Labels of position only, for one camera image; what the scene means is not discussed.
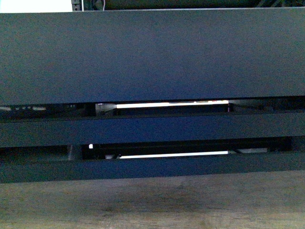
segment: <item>white light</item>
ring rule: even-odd
[[[11,111],[11,108],[9,106],[0,106],[1,111]]]
[[[120,157],[120,159],[152,158],[152,157],[173,157],[173,156],[203,156],[203,155],[223,155],[223,154],[228,154],[228,151],[200,152],[200,153],[182,153],[182,154],[135,155],[135,156],[122,156],[122,157]]]
[[[0,0],[0,13],[72,12],[71,0]]]
[[[141,107],[162,107],[162,106],[201,106],[201,105],[215,105],[215,104],[229,104],[228,100],[219,101],[198,101],[190,103],[147,103],[147,104],[118,104],[116,108],[141,108]]]
[[[34,106],[33,107],[33,110],[34,111],[45,111],[45,110],[47,110],[45,107],[39,107],[39,106]]]

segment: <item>dark blue panel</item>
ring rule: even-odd
[[[0,183],[187,176],[305,169],[305,153],[61,161],[0,167]]]
[[[0,14],[0,105],[305,95],[304,15]]]
[[[305,113],[0,123],[0,147],[305,135]]]

